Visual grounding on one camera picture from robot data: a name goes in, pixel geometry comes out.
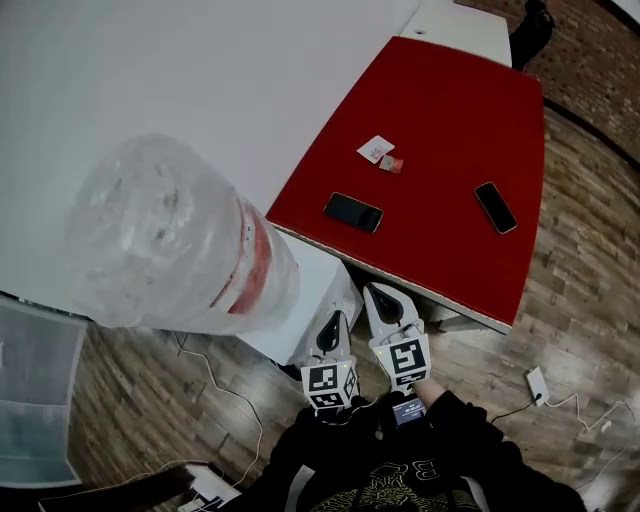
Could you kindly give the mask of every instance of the white cable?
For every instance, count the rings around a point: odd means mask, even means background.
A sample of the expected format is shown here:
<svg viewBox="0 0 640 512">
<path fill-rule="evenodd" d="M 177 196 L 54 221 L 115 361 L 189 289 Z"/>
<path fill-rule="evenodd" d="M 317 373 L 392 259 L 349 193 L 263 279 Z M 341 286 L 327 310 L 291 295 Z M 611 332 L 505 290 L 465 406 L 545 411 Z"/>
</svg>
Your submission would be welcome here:
<svg viewBox="0 0 640 512">
<path fill-rule="evenodd" d="M 571 395 L 568 398 L 565 398 L 562 402 L 559 402 L 557 404 L 550 404 L 549 402 L 545 402 L 546 405 L 548 405 L 549 407 L 560 407 L 561 405 L 567 403 L 569 400 L 571 400 L 572 398 L 576 399 L 576 418 L 578 419 L 578 421 L 580 423 L 582 423 L 584 425 L 585 430 L 591 430 L 593 427 L 595 427 L 598 423 L 600 423 L 603 419 L 605 419 L 609 414 L 611 414 L 611 412 L 613 412 L 613 410 L 618 407 L 618 405 L 625 405 L 627 407 L 627 409 L 629 409 L 629 411 L 631 412 L 631 416 L 633 416 L 633 421 L 634 423 L 636 422 L 636 415 L 633 412 L 633 409 L 631 408 L 631 406 L 629 405 L 629 403 L 624 400 L 624 401 L 617 401 L 615 404 L 613 404 L 613 406 L 611 407 L 611 409 L 609 409 L 607 412 L 605 412 L 602 416 L 600 416 L 600 418 L 598 418 L 594 423 L 591 424 L 591 426 L 587 425 L 582 418 L 580 418 L 580 398 L 578 398 L 577 393 L 574 393 L 573 395 Z"/>
<path fill-rule="evenodd" d="M 600 468 L 600 471 L 598 471 L 598 472 L 596 473 L 596 476 L 594 476 L 594 477 L 593 477 L 591 480 L 589 480 L 587 483 L 582 484 L 582 485 L 580 485 L 580 486 L 576 487 L 576 491 L 579 491 L 579 490 L 580 490 L 580 489 L 582 489 L 583 487 L 586 487 L 587 485 L 591 485 L 593 482 L 595 482 L 595 481 L 596 481 L 596 479 L 597 479 L 597 478 L 598 478 L 598 477 L 603 473 L 603 471 L 604 471 L 605 469 L 607 469 L 607 467 L 609 467 L 609 465 L 610 465 L 614 460 L 616 460 L 618 457 L 620 457 L 620 455 L 622 455 L 622 452 L 624 452 L 624 451 L 629 447 L 629 445 L 631 444 L 631 441 L 633 441 L 633 438 L 634 438 L 634 437 L 636 437 L 637 432 L 638 432 L 638 429 L 636 429 L 636 430 L 633 432 L 633 434 L 631 435 L 631 437 L 629 438 L 629 440 L 628 440 L 628 441 L 626 442 L 626 444 L 622 447 L 622 450 L 620 450 L 620 451 L 619 451 L 618 453 L 616 453 L 613 457 L 611 457 L 611 458 L 606 462 L 606 464 Z"/>
<path fill-rule="evenodd" d="M 42 506 L 42 502 L 43 501 L 61 500 L 63 498 L 71 498 L 72 496 L 80 496 L 81 494 L 91 494 L 91 493 L 94 493 L 94 492 L 106 491 L 106 490 L 109 490 L 109 489 L 115 489 L 116 487 L 122 487 L 123 485 L 131 483 L 134 480 L 137 480 L 137 479 L 139 479 L 141 477 L 157 475 L 158 473 L 160 473 L 160 471 L 162 471 L 167 466 L 170 466 L 171 464 L 205 464 L 205 465 L 208 465 L 209 462 L 207 462 L 206 460 L 193 460 L 193 459 L 189 459 L 189 460 L 186 460 L 186 459 L 185 460 L 172 460 L 171 462 L 167 462 L 163 466 L 160 466 L 156 471 L 148 471 L 146 473 L 140 473 L 139 475 L 136 475 L 136 476 L 134 476 L 132 478 L 129 478 L 129 480 L 125 480 L 124 482 L 122 482 L 120 484 L 108 485 L 106 487 L 100 487 L 98 489 L 88 489 L 86 491 L 74 492 L 73 494 L 67 494 L 65 496 L 52 496 L 51 498 L 41 498 L 41 499 L 38 500 L 38 505 L 40 505 L 40 508 L 42 510 L 45 510 L 45 508 Z"/>
<path fill-rule="evenodd" d="M 360 409 L 366 409 L 367 407 L 371 407 L 372 405 L 375 405 L 379 398 L 380 398 L 380 396 L 377 396 L 376 399 L 373 402 L 371 402 L 370 404 L 360 405 L 360 406 L 356 407 L 353 411 L 351 411 L 351 414 L 349 415 L 349 419 L 347 421 L 345 421 L 344 423 L 331 423 L 330 421 L 324 421 L 324 420 L 320 420 L 320 422 L 323 423 L 324 425 L 329 425 L 330 427 L 344 427 L 345 425 L 347 425 L 351 421 L 351 418 L 353 418 L 353 415 L 356 412 L 358 412 Z M 318 417 L 318 409 L 316 409 L 316 412 L 314 413 L 314 415 L 315 415 L 316 418 Z"/>
<path fill-rule="evenodd" d="M 618 407 L 619 405 L 624 405 L 627 407 L 627 409 L 629 409 L 629 412 L 631 413 L 631 416 L 633 417 L 633 422 L 634 423 L 638 423 L 636 420 L 636 415 L 633 412 L 633 409 L 631 408 L 631 406 L 629 405 L 629 402 L 627 402 L 626 400 L 618 400 L 615 404 L 613 404 L 611 406 L 611 408 L 605 412 L 602 416 L 600 416 L 600 418 L 598 418 L 595 422 L 593 422 L 591 424 L 591 426 L 587 425 L 585 421 L 582 420 L 582 418 L 580 418 L 580 398 L 578 397 L 577 393 L 574 393 L 573 395 L 565 398 L 564 400 L 562 400 L 562 402 L 558 402 L 557 404 L 550 404 L 549 402 L 545 402 L 545 404 L 549 407 L 560 407 L 563 404 L 566 404 L 569 400 L 571 400 L 572 398 L 576 399 L 576 418 L 577 420 L 582 423 L 582 425 L 584 426 L 585 430 L 589 431 L 591 430 L 593 427 L 595 427 L 598 423 L 600 423 L 603 419 L 605 419 L 609 414 L 611 414 L 613 412 L 613 410 Z M 610 464 L 612 464 L 618 457 L 620 457 L 620 455 L 622 455 L 622 453 L 629 447 L 629 445 L 631 444 L 631 441 L 633 441 L 633 439 L 636 436 L 636 433 L 638 432 L 638 429 L 636 428 L 636 430 L 634 430 L 633 434 L 631 435 L 631 437 L 629 438 L 629 440 L 625 443 L 625 445 L 622 447 L 622 450 L 620 450 L 618 453 L 616 453 L 613 457 L 611 457 L 601 468 L 600 471 L 598 471 L 596 473 L 596 476 L 594 476 L 591 480 L 589 480 L 588 482 L 578 486 L 575 488 L 576 491 L 579 491 L 580 489 L 582 489 L 583 487 L 586 487 L 587 485 L 591 485 L 593 482 L 596 481 L 596 479 L 604 472 L 605 469 L 607 469 L 609 467 Z"/>
<path fill-rule="evenodd" d="M 222 389 L 220 386 L 218 386 L 218 383 L 216 382 L 216 378 L 213 375 L 213 370 L 211 369 L 211 363 L 209 362 L 209 358 L 207 356 L 205 356 L 204 354 L 201 354 L 200 352 L 193 352 L 191 350 L 187 350 L 187 349 L 182 348 L 182 345 L 180 345 L 180 342 L 178 341 L 178 335 L 176 334 L 176 332 L 175 331 L 171 331 L 171 332 L 173 333 L 173 338 L 176 340 L 176 344 L 178 345 L 178 348 L 180 349 L 181 353 L 184 352 L 186 354 L 191 354 L 193 356 L 198 356 L 198 357 L 201 357 L 202 359 L 204 359 L 204 362 L 207 364 L 207 370 L 209 371 L 209 376 L 211 377 L 211 382 L 213 382 L 213 386 L 218 391 L 220 391 L 222 393 L 227 393 L 227 394 L 229 394 L 231 396 L 235 396 L 236 398 L 241 398 L 242 400 L 247 402 L 247 404 L 249 404 L 249 407 L 251 407 L 251 410 L 253 411 L 253 414 L 254 414 L 254 416 L 256 418 L 256 423 L 258 424 L 258 427 L 260 428 L 260 435 L 258 436 L 258 447 L 256 448 L 256 457 L 255 457 L 255 459 L 253 459 L 253 462 L 251 464 L 249 464 L 249 466 L 245 470 L 244 474 L 242 475 L 242 478 L 231 486 L 231 487 L 237 487 L 242 482 L 244 482 L 244 479 L 249 474 L 249 471 L 251 471 L 251 468 L 253 466 L 255 466 L 256 462 L 258 462 L 258 459 L 260 458 L 260 445 L 262 443 L 262 436 L 264 435 L 264 428 L 262 426 L 262 422 L 260 421 L 260 417 L 258 416 L 258 412 L 256 411 L 256 408 L 254 407 L 254 405 L 251 403 L 251 401 L 247 397 L 239 395 L 238 393 L 234 393 L 233 391 L 229 391 L 228 389 Z M 187 341 L 188 337 L 189 337 L 189 334 L 187 333 L 185 335 L 185 337 L 184 337 L 183 343 L 185 343 Z"/>
<path fill-rule="evenodd" d="M 184 504 L 180 505 L 178 508 L 182 508 L 182 507 L 184 507 L 185 505 L 188 505 L 189 503 L 193 503 L 193 502 L 194 502 L 194 501 L 196 501 L 199 497 L 200 497 L 200 493 L 199 493 L 198 491 L 196 491 L 196 495 L 195 495 L 195 497 L 194 497 L 191 501 L 187 501 L 186 503 L 184 503 Z M 197 508 L 196 510 L 192 510 L 191 512 L 196 512 L 197 510 L 201 510 L 201 509 L 202 509 L 202 507 Z"/>
<path fill-rule="evenodd" d="M 200 512 L 201 510 L 206 510 L 206 508 L 210 505 L 211 503 L 205 503 L 204 505 L 202 505 L 201 507 L 192 510 L 191 512 Z"/>
</svg>

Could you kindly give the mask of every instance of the plastic bag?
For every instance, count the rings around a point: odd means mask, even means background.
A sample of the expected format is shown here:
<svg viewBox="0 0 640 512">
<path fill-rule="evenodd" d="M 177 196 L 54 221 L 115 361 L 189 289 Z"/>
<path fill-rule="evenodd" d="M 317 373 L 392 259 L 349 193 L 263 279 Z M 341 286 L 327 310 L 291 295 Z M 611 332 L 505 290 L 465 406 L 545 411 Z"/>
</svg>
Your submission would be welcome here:
<svg viewBox="0 0 640 512">
<path fill-rule="evenodd" d="M 108 327 L 234 334 L 284 321 L 298 267 L 275 229 L 193 149 L 149 134 L 86 178 L 68 229 L 72 300 Z"/>
</svg>

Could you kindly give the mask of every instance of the black jacket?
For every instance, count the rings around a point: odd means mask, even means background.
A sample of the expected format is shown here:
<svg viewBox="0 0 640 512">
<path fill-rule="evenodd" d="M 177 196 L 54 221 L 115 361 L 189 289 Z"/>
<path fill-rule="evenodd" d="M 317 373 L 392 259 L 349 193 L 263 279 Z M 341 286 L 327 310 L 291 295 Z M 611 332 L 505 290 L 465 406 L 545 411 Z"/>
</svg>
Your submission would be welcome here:
<svg viewBox="0 0 640 512">
<path fill-rule="evenodd" d="M 316 473 L 300 495 L 300 511 L 479 510 L 461 476 L 480 484 L 491 512 L 586 510 L 573 489 L 525 465 L 518 447 L 487 423 L 484 409 L 449 391 L 424 418 L 401 431 L 387 429 L 382 441 L 375 437 L 379 413 L 361 409 L 337 427 L 302 411 L 262 477 L 222 510 L 284 510 L 302 465 Z"/>
</svg>

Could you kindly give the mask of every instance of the brick wall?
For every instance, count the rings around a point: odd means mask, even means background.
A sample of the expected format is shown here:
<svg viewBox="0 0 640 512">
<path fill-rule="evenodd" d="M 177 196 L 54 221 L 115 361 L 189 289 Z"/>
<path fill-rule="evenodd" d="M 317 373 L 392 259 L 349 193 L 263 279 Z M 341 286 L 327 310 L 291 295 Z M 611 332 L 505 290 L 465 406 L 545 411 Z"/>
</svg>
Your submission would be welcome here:
<svg viewBox="0 0 640 512">
<path fill-rule="evenodd" d="M 525 13 L 525 0 L 457 3 L 506 18 L 509 32 Z M 548 0 L 547 5 L 556 29 L 525 72 L 540 80 L 546 97 L 640 161 L 640 37 L 594 0 Z"/>
</svg>

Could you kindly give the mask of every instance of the black smartphone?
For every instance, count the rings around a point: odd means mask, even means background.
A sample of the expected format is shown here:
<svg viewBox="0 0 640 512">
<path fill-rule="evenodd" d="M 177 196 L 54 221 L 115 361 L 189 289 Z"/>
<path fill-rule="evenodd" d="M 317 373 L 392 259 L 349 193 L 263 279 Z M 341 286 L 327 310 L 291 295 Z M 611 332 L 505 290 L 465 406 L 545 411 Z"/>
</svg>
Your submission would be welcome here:
<svg viewBox="0 0 640 512">
<path fill-rule="evenodd" d="M 338 192 L 331 194 L 324 213 L 367 233 L 375 232 L 382 219 L 382 210 Z"/>
<path fill-rule="evenodd" d="M 489 219 L 501 235 L 516 228 L 518 223 L 493 183 L 485 183 L 476 188 L 476 197 Z"/>
</svg>

